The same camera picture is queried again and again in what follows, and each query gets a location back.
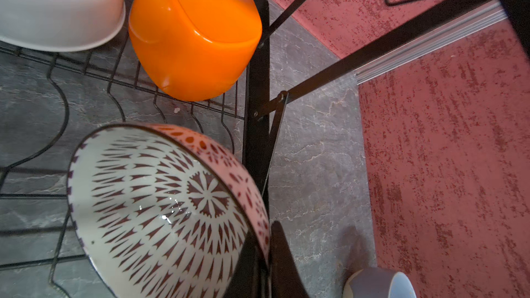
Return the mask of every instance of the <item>metal bar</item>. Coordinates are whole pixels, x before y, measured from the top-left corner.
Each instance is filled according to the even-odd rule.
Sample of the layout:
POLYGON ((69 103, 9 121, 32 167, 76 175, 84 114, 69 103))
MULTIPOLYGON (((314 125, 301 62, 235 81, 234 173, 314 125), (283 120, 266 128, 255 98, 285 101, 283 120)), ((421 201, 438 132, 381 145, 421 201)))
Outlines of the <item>metal bar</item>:
MULTIPOLYGON (((0 167, 0 171, 5 170, 7 167, 0 167)), ((42 174, 42 175, 66 175, 67 170, 61 169, 41 169, 41 168, 12 168, 11 172, 18 172, 23 174, 42 174)))
POLYGON ((121 46, 120 52, 118 53, 118 59, 116 60, 116 63, 114 63, 114 68, 112 69, 112 73, 110 75, 109 83, 107 84, 107 95, 112 99, 112 101, 116 104, 116 107, 118 107, 118 110, 120 111, 121 121, 125 122, 125 113, 123 112, 123 109, 116 100, 116 98, 110 93, 110 88, 112 87, 112 81, 114 81, 114 76, 116 75, 116 71, 118 70, 118 65, 120 64, 121 55, 123 54, 123 50, 125 50, 125 46, 127 45, 127 41, 129 40, 129 32, 126 32, 125 41, 123 42, 123 45, 121 46))
POLYGON ((194 118, 195 122, 199 126, 200 133, 204 134, 204 130, 202 129, 202 124, 199 122, 199 120, 197 119, 197 117, 194 114, 194 104, 195 103, 191 103, 190 114, 191 114, 191 117, 194 118))
POLYGON ((269 38, 305 1, 294 0, 267 29, 264 29, 259 46, 263 46, 263 41, 269 38))
MULTIPOLYGON (((74 262, 78 260, 85 260, 86 258, 87 258, 86 255, 59 257, 57 258, 57 263, 60 264, 62 262, 74 262)), ((45 265, 50 265, 53 262, 54 262, 54 258, 33 260, 30 262, 14 262, 12 264, 0 265, 0 270, 11 270, 11 269, 20 269, 20 268, 28 268, 28 267, 36 267, 36 266, 45 266, 45 265)))
MULTIPOLYGON (((374 42, 365 45, 360 50, 339 60, 319 73, 311 76, 302 83, 289 90, 289 101, 307 95, 308 93, 330 83, 344 74, 384 55, 399 46, 423 35, 446 21, 452 20, 470 11, 488 0, 444 0, 428 9, 424 13, 390 31, 374 42)), ((275 110, 274 100, 264 103, 253 112, 256 119, 275 110)))
POLYGON ((70 298, 70 295, 64 290, 62 286, 57 284, 57 282, 54 280, 55 275, 55 267, 57 266, 57 262, 59 261, 59 254, 61 252, 61 246, 63 245, 63 239, 65 237, 66 228, 68 227, 68 220, 70 219, 70 209, 66 212, 65 220, 63 222, 63 228, 61 230, 61 233, 59 234, 59 240, 57 241, 57 246, 55 248, 55 254, 53 261, 51 262, 50 267, 50 274, 48 275, 48 284, 56 289, 59 293, 63 294, 65 297, 70 298))
POLYGON ((46 152, 48 149, 50 149, 52 146, 54 146, 54 144, 59 140, 59 138, 61 138, 61 136, 63 135, 63 133, 64 133, 64 131, 66 129, 66 126, 68 125, 68 119, 70 117, 70 108, 68 106, 68 100, 66 99, 66 96, 65 96, 63 90, 51 79, 51 71, 55 67, 55 63, 57 61, 57 56, 58 55, 59 55, 58 53, 54 54, 53 59, 50 62, 50 66, 48 68, 48 71, 46 73, 46 79, 55 88, 55 90, 57 90, 57 92, 59 93, 59 96, 61 97, 61 100, 63 101, 63 105, 64 105, 64 108, 65 108, 65 116, 64 116, 64 119, 63 119, 63 124, 61 125, 61 128, 59 129, 59 132, 55 135, 55 137, 45 147, 43 147, 42 149, 38 150, 34 154, 28 156, 27 158, 24 158, 22 160, 19 160, 17 162, 14 162, 14 163, 10 164, 9 166, 7 166, 3 170, 2 175, 0 176, 0 190, 2 190, 2 187, 4 186, 5 179, 6 179, 7 175, 9 174, 9 172, 11 171, 11 169, 15 168, 16 166, 18 166, 20 164, 23 164, 24 162, 28 162, 31 159, 36 158, 37 156, 40 156, 41 154, 46 152))
POLYGON ((158 96, 158 87, 156 87, 155 89, 155 96, 153 97, 153 105, 155 105, 156 110, 160 113, 160 116, 162 116, 162 120, 164 121, 164 123, 168 123, 168 120, 166 120, 164 113, 162 113, 162 110, 156 104, 156 96, 158 96))
POLYGON ((280 92, 276 97, 275 101, 276 111, 274 113, 274 119, 272 120, 272 127, 269 133, 269 141, 267 142, 267 145, 265 147, 265 156, 263 157, 258 181, 256 182, 258 185, 258 189, 261 190, 261 195, 263 195, 267 190, 270 164, 272 163, 272 156, 274 155, 276 142, 278 141, 278 134, 280 133, 280 128, 282 127, 285 106, 289 101, 289 93, 287 91, 280 92))
POLYGON ((221 124, 226 129, 226 132, 228 132, 230 136, 230 142, 232 143, 232 154, 234 154, 234 151, 235 151, 234 138, 232 137, 232 133, 230 132, 230 129, 226 126, 224 122, 224 117, 225 117, 225 94, 222 94, 221 124))
MULTIPOLYGON (((254 0, 260 12, 263 30, 269 25, 269 2, 254 0)), ((254 110, 270 99, 270 42, 267 39, 263 46, 256 49, 247 66, 247 82, 245 84, 245 122, 243 127, 243 155, 242 163, 254 181, 257 180, 260 165, 264 158, 263 145, 267 145, 269 138, 269 116, 261 120, 253 119, 254 110)), ((263 202, 268 212, 268 193, 263 195, 263 202)))
POLYGON ((89 54, 86 55, 85 64, 83 65, 83 72, 82 72, 83 75, 86 74, 86 70, 87 70, 87 68, 89 67, 90 58, 92 57, 92 53, 93 53, 93 52, 94 52, 94 49, 91 49, 91 50, 89 51, 89 54))
MULTIPOLYGON (((10 55, 14 55, 12 50, 6 49, 6 48, 1 47, 1 46, 0 46, 0 52, 7 53, 7 54, 10 54, 10 55)), ((28 60, 31 60, 31 61, 34 61, 34 62, 38 62, 38 63, 44 63, 44 64, 49 64, 50 63, 50 61, 47 61, 47 60, 44 60, 44 59, 41 59, 39 57, 32 56, 32 55, 21 54, 20 57, 28 59, 28 60)), ((56 63, 55 67, 61 68, 61 69, 67 70, 67 71, 71 71, 71 72, 81 73, 81 74, 83 72, 79 68, 72 68, 70 66, 66 66, 66 65, 63 65, 61 63, 56 63)), ((95 79, 98 79, 98 80, 106 81, 106 82, 110 81, 110 82, 112 82, 114 84, 117 84, 117 85, 120 85, 120 86, 124 86, 124 87, 128 87, 128 88, 131 88, 131 89, 136 89, 136 90, 139 90, 139 91, 142 91, 142 92, 146 92, 146 93, 149 93, 149 94, 152 94, 152 95, 155 94, 154 90, 147 89, 147 88, 144 88, 144 87, 135 87, 135 85, 133 83, 127 83, 127 82, 116 80, 116 79, 111 80, 108 76, 99 75, 99 74, 96 74, 96 73, 93 73, 93 72, 86 72, 86 76, 92 77, 92 78, 95 78, 95 79)), ((175 99, 174 97, 169 96, 167 94, 158 94, 158 95, 160 97, 168 98, 168 99, 174 100, 174 101, 179 102, 179 103, 191 104, 191 102, 185 102, 183 100, 178 100, 178 99, 175 99)), ((200 108, 204 108, 204 109, 208 109, 208 110, 214 111, 216 113, 221 113, 220 109, 215 108, 215 107, 210 107, 209 105, 208 106, 207 105, 203 105, 202 103, 195 103, 195 106, 200 107, 200 108)), ((236 115, 234 115, 234 113, 230 113, 228 111, 225 111, 225 115, 231 116, 231 117, 235 117, 235 118, 240 119, 240 120, 245 119, 243 116, 236 116, 236 115)))
POLYGON ((134 74, 134 83, 132 84, 133 88, 135 88, 135 89, 138 86, 138 77, 140 76, 140 67, 141 66, 142 66, 141 63, 138 61, 138 64, 136 65, 136 72, 134 74))
MULTIPOLYGON (((22 236, 22 235, 34 235, 34 234, 43 234, 47 232, 55 232, 62 230, 61 227, 48 227, 48 228, 25 228, 25 229, 12 229, 12 230, 1 230, 0 236, 9 237, 9 236, 22 236)), ((74 227, 68 227, 66 230, 73 230, 74 227)))
POLYGON ((235 116, 237 116, 237 83, 239 83, 239 80, 235 81, 235 105, 234 105, 235 116))
POLYGON ((0 194, 0 199, 67 199, 67 195, 0 194))

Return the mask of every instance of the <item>bowl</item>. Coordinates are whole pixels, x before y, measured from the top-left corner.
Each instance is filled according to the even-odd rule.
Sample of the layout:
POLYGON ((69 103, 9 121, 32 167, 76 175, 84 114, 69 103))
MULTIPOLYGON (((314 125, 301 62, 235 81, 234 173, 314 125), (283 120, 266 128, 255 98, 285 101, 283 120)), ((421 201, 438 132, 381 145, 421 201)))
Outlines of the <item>bowl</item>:
POLYGON ((189 129, 99 128, 76 149, 67 186, 78 239, 118 298, 222 297, 249 235, 268 260, 254 181, 229 151, 189 129))
POLYGON ((153 82, 176 99, 226 92, 261 37, 253 0, 134 0, 132 46, 153 82))
POLYGON ((409 278, 392 269, 370 267, 351 275, 342 298, 416 298, 409 278))
POLYGON ((123 26, 123 0, 0 0, 0 41, 71 52, 106 43, 123 26))

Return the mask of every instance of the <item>dish rack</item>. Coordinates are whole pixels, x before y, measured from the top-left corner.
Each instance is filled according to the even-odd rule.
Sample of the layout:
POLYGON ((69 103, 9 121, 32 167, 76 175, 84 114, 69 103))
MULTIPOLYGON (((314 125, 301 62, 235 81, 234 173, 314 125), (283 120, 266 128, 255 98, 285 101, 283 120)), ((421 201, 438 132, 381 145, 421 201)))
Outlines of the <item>dish rack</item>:
MULTIPOLYGON (((294 2, 272 23, 269 24, 269 3, 267 0, 254 0, 258 8, 263 23, 263 36, 255 51, 248 67, 234 87, 222 96, 207 100, 204 102, 181 102, 167 94, 161 92, 142 71, 141 64, 134 56, 134 51, 130 46, 130 41, 126 29, 113 39, 109 44, 98 47, 94 50, 77 52, 77 53, 45 53, 9 44, 0 44, 0 53, 9 55, 13 62, 22 61, 23 65, 38 64, 40 67, 39 74, 45 77, 48 86, 56 93, 56 100, 62 103, 61 122, 57 121, 57 132, 54 137, 40 149, 33 150, 30 156, 22 159, 10 159, 10 164, 6 167, 0 167, 2 174, 0 176, 0 200, 12 201, 65 201, 66 194, 62 193, 35 193, 28 191, 23 193, 8 193, 4 185, 8 182, 10 175, 23 174, 39 177, 40 175, 57 175, 66 177, 67 171, 61 169, 47 168, 30 168, 21 166, 29 161, 39 159, 50 149, 57 147, 57 143, 65 135, 72 115, 72 100, 63 90, 63 84, 56 81, 56 75, 67 74, 77 79, 79 83, 83 80, 96 80, 99 86, 98 92, 106 94, 106 99, 113 103, 115 111, 115 120, 125 122, 129 119, 138 119, 138 113, 130 113, 124 109, 123 97, 117 96, 117 93, 126 92, 136 97, 140 97, 143 102, 152 102, 152 112, 149 117, 150 121, 173 123, 178 115, 186 115, 188 119, 182 125, 188 125, 189 128, 201 131, 201 133, 210 134, 206 129, 207 126, 214 126, 215 139, 222 139, 228 149, 240 156, 242 164, 246 166, 248 172, 253 176, 258 188, 262 191, 263 199, 268 210, 268 190, 267 181, 269 168, 275 151, 275 144, 278 133, 282 124, 283 113, 286 105, 296 99, 319 89, 321 86, 334 81, 344 74, 371 62, 372 60, 388 53, 401 45, 420 37, 429 30, 442 25, 470 10, 486 3, 488 0, 444 0, 432 8, 428 9, 419 16, 411 19, 407 23, 394 29, 388 34, 364 46, 360 50, 339 60, 328 68, 322 70, 316 75, 308 78, 304 82, 296 85, 287 91, 282 91, 274 99, 270 99, 269 94, 269 64, 270 64, 270 35, 282 25, 283 22, 291 16, 296 9, 306 0, 294 0, 294 2), (168 109, 174 106, 173 113, 168 113, 168 109), (275 112, 272 124, 269 122, 269 114, 275 112)), ((388 6, 410 3, 417 0, 385 0, 388 6)), ((508 17, 518 34, 523 48, 527 54, 530 54, 530 30, 523 25, 524 21, 530 20, 529 12, 525 7, 529 7, 529 0, 500 0, 508 17)), ((12 140, 3 139, 0 143, 11 143, 12 140)), ((56 288, 64 296, 68 292, 57 284, 54 275, 57 264, 63 262, 72 262, 75 260, 84 260, 87 258, 84 254, 62 255, 62 245, 65 234, 72 230, 69 222, 70 213, 66 211, 62 225, 53 228, 29 228, 23 230, 7 230, 0 232, 0 238, 3 236, 27 235, 29 233, 58 232, 58 240, 55 246, 53 257, 38 260, 10 262, 9 264, 0 265, 0 272, 6 270, 30 268, 36 266, 49 266, 49 285, 56 288)), ((296 268, 288 246, 285 240, 279 240, 280 243, 271 245, 271 268, 272 274, 272 295, 273 296, 307 296, 301 285, 286 286, 280 279, 290 277, 300 283, 296 274, 296 268)), ((256 260, 256 255, 250 253, 249 258, 256 260)), ((267 276, 269 271, 261 262, 254 269, 254 275, 251 276, 252 285, 259 286, 257 290, 262 296, 269 295, 269 286, 267 276)))

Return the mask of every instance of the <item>orange container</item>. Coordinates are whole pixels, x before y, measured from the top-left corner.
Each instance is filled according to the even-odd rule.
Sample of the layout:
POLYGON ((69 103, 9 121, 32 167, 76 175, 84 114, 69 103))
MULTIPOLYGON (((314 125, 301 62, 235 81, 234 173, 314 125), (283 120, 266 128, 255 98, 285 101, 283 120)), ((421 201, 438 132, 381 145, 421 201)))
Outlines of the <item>orange container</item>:
POLYGON ((199 101, 230 89, 261 37, 253 0, 134 0, 132 46, 168 95, 199 101))

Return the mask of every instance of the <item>wire rack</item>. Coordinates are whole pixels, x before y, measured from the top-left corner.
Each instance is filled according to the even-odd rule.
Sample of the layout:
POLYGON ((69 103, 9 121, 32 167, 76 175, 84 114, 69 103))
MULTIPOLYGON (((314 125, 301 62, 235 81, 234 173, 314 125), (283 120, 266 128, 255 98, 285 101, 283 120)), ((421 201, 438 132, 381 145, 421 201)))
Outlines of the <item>wire rack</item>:
MULTIPOLYGON (((0 86, 0 92, 6 95, 5 99, 0 98, 0 106, 5 108, 0 113, 3 118, 0 124, 5 125, 7 131, 6 137, 0 140, 3 150, 0 161, 9 163, 0 167, 0 212, 5 211, 0 213, 0 244, 3 245, 0 258, 29 260, 0 265, 0 271, 22 272, 39 268, 35 266, 50 266, 47 283, 61 295, 69 296, 64 286, 55 280, 57 265, 85 260, 87 256, 79 247, 63 244, 66 240, 75 240, 71 237, 72 224, 65 202, 67 172, 63 168, 77 141, 95 127, 127 120, 165 122, 209 135, 240 157, 262 191, 268 208, 270 163, 288 103, 488 0, 444 0, 271 100, 269 37, 305 1, 294 0, 269 25, 267 0, 255 0, 263 23, 258 49, 234 87, 205 102, 178 101, 150 82, 131 48, 126 28, 109 43, 76 53, 45 53, 0 43, 0 73, 10 75, 4 79, 7 83, 0 86), (272 112, 275 113, 270 126, 272 112), (24 202, 29 206, 18 206, 24 202), (53 209, 55 206, 51 203, 54 202, 63 208, 53 209), (47 213, 38 209, 42 205, 48 205, 47 213), (22 208, 21 213, 15 210, 17 207, 22 208), (38 221, 28 220, 23 212, 37 217, 38 221), (29 228, 11 228, 10 221, 18 221, 29 228), (17 241, 25 235, 37 235, 39 239, 17 241), (39 250, 39 245, 44 245, 44 235, 51 235, 51 238, 39 250)), ((384 1, 388 6, 395 6, 417 0, 384 1)), ((530 53, 530 34, 524 25, 528 20, 528 0, 501 0, 501 3, 523 47, 530 53)), ((272 272, 275 269, 282 272, 281 267, 277 267, 279 262, 285 260, 275 260, 272 251, 272 272)), ((272 285, 274 288, 285 284, 276 283, 273 276, 272 285)))
MULTIPOLYGON (((56 143, 63 137, 65 131, 69 127, 69 123, 71 122, 71 104, 69 102, 68 96, 66 95, 66 92, 62 89, 62 85, 60 85, 60 83, 55 80, 55 76, 60 74, 60 72, 58 71, 69 73, 76 79, 88 78, 98 80, 100 82, 99 86, 104 86, 104 88, 100 89, 100 91, 104 92, 106 97, 108 97, 108 99, 112 103, 107 103, 107 107, 114 107, 113 111, 115 112, 116 120, 119 121, 125 122, 128 119, 134 118, 131 118, 128 115, 127 110, 124 110, 123 105, 121 104, 122 100, 118 100, 118 94, 122 94, 123 92, 118 92, 116 90, 116 86, 119 86, 122 89, 129 88, 133 90, 136 94, 142 94, 142 99, 145 99, 146 97, 150 98, 148 102, 152 103, 151 106, 158 114, 158 117, 151 118, 151 121, 167 123, 168 121, 171 121, 172 116, 189 115, 189 117, 192 118, 192 122, 187 122, 189 128, 205 133, 205 124, 212 125, 214 123, 213 120, 216 120, 219 123, 217 126, 221 129, 224 129, 224 134, 228 137, 223 138, 222 142, 225 144, 225 146, 227 146, 227 148, 231 149, 233 153, 235 152, 236 144, 234 142, 234 134, 237 134, 237 131, 231 131, 231 129, 227 125, 226 120, 227 118, 232 119, 228 124, 231 126, 232 129, 234 129, 238 126, 238 122, 242 122, 244 119, 244 117, 241 115, 241 101, 238 101, 238 98, 244 99, 244 90, 239 87, 239 81, 235 83, 232 90, 220 96, 220 99, 212 99, 197 103, 178 101, 160 92, 158 88, 146 78, 145 74, 142 73, 140 63, 134 56, 134 52, 128 51, 127 54, 124 54, 126 47, 130 46, 130 42, 128 41, 128 37, 126 34, 127 33, 125 31, 124 33, 117 36, 116 39, 113 41, 115 45, 118 45, 117 49, 114 49, 117 50, 117 54, 115 57, 113 55, 110 55, 110 57, 102 55, 102 53, 99 52, 99 50, 109 50, 108 47, 75 53, 72 55, 70 53, 63 54, 37 52, 33 50, 22 49, 20 47, 13 47, 5 43, 0 43, 0 53, 4 55, 4 58, 8 58, 8 56, 11 56, 11 60, 15 62, 15 66, 22 65, 39 67, 36 71, 32 71, 32 73, 35 76, 43 76, 46 82, 49 83, 49 85, 58 95, 55 100, 59 101, 61 105, 55 108, 59 109, 60 107, 62 107, 63 111, 63 115, 61 118, 62 122, 56 127, 57 133, 49 140, 47 144, 45 144, 42 148, 35 150, 31 155, 16 160, 14 159, 14 161, 8 166, 0 168, 2 170, 2 175, 0 176, 0 188, 4 187, 4 185, 7 183, 6 179, 9 177, 9 175, 13 174, 26 174, 36 176, 54 175, 63 178, 65 178, 67 175, 66 170, 50 170, 43 168, 34 169, 19 167, 20 165, 30 162, 31 160, 43 155, 50 148, 54 147, 54 145, 56 145, 56 143), (105 57, 104 63, 106 63, 107 66, 101 65, 101 60, 98 63, 98 57, 105 57), (122 62, 122 60, 129 61, 129 66, 132 66, 134 68, 134 71, 131 74, 128 74, 127 71, 119 70, 120 62, 122 62), (179 111, 177 113, 168 114, 167 109, 172 109, 173 107, 173 105, 168 106, 169 103, 174 105, 174 112, 175 109, 179 109, 179 111), (166 113, 164 113, 162 107, 166 107, 166 113), (212 115, 207 117, 208 122, 201 122, 201 120, 198 118, 198 112, 205 111, 210 112, 212 115)), ((4 91, 12 92, 12 90, 5 90, 6 88, 7 87, 4 86, 4 91)), ((1 193, 0 199, 10 199, 14 203, 17 202, 15 200, 19 201, 21 199, 31 199, 33 201, 43 199, 54 199, 64 201, 66 199, 66 194, 64 190, 60 194, 1 193)), ((70 214, 69 212, 67 212, 63 220, 63 224, 59 227, 30 228, 27 230, 3 230, 2 232, 0 232, 0 235, 4 237, 14 235, 42 235, 44 233, 49 232, 59 233, 58 242, 52 258, 44 258, 28 262, 12 262, 9 264, 1 265, 0 270, 12 270, 32 266, 51 265, 49 273, 50 285, 60 291, 63 295, 68 296, 67 292, 62 287, 60 287, 54 280, 56 265, 61 262, 71 262, 74 260, 81 260, 86 258, 86 255, 84 254, 70 256, 60 256, 59 254, 62 249, 63 239, 66 231, 72 229, 71 225, 69 225, 69 218, 70 214)))
POLYGON ((55 281, 57 265, 88 258, 76 246, 73 237, 70 211, 66 207, 67 171, 61 169, 66 168, 65 161, 73 152, 76 139, 110 122, 164 122, 207 134, 239 158, 243 156, 247 74, 244 72, 231 90, 217 98, 203 102, 174 99, 160 91, 142 69, 129 41, 126 25, 109 43, 83 52, 49 53, 0 42, 0 73, 5 78, 0 87, 0 94, 4 98, 4 103, 0 103, 0 108, 4 110, 1 118, 2 125, 5 125, 0 145, 1 158, 3 162, 8 162, 7 166, 0 167, 0 209, 9 209, 9 206, 6 207, 9 203, 15 209, 11 214, 33 217, 24 222, 35 222, 41 216, 39 211, 24 214, 24 203, 33 203, 36 208, 39 206, 35 203, 54 203, 56 206, 52 207, 60 209, 54 216, 66 213, 61 220, 50 221, 52 225, 30 224, 27 226, 29 228, 12 228, 10 213, 0 213, 0 219, 3 220, 0 221, 0 245, 10 246, 4 249, 2 259, 29 260, 2 264, 0 270, 49 266, 48 284, 63 296, 70 297, 68 291, 55 281), (72 85, 77 83, 85 90, 91 89, 92 93, 87 95, 83 94, 84 91, 72 90, 72 85), (46 90, 47 94, 38 94, 36 89, 46 90), (28 94, 31 95, 25 99, 24 95, 28 94), (80 110, 80 96, 94 101, 94 110, 99 113, 104 111, 105 114, 90 115, 86 109, 80 110), (138 99, 139 103, 130 104, 138 99), (19 115, 22 114, 21 107, 27 110, 23 113, 25 117, 19 115), (40 113, 41 117, 32 115, 33 112, 40 113), (24 124, 26 121, 35 121, 48 128, 39 134, 28 128, 24 124), (86 129, 79 129, 80 121, 89 121, 90 124, 86 129), (28 184, 28 180, 37 183, 28 184), (53 191, 46 189, 50 184, 55 185, 53 191), (69 235, 70 244, 65 248, 63 242, 69 235), (33 247, 25 250, 24 242, 32 238, 55 240, 53 252, 50 253, 50 244, 45 243, 41 249, 33 247), (12 257, 9 255, 10 250, 25 251, 15 253, 12 257))

